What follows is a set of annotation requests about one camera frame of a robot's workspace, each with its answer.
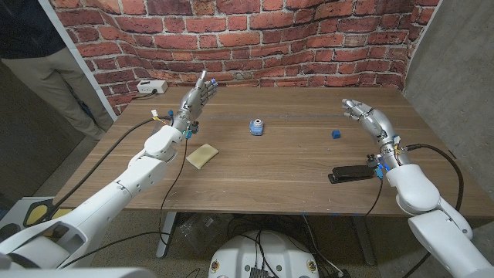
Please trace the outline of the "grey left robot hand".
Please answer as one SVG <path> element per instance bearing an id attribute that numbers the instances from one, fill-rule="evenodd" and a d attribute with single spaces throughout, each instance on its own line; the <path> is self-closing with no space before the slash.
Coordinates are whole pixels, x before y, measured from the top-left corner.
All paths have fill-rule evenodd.
<path id="1" fill-rule="evenodd" d="M 217 93 L 218 83 L 215 78 L 207 79 L 207 70 L 204 69 L 195 86 L 181 99 L 174 122 L 192 122 L 199 118 L 203 107 Z"/>

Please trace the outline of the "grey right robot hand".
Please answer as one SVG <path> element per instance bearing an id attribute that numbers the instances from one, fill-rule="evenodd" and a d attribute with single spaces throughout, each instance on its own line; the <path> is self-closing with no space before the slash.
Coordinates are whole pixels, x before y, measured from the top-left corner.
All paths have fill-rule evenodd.
<path id="1" fill-rule="evenodd" d="M 379 146 L 394 143 L 397 134 L 383 112 L 352 99 L 342 99 L 342 108 L 344 109 L 344 116 L 360 122 Z"/>

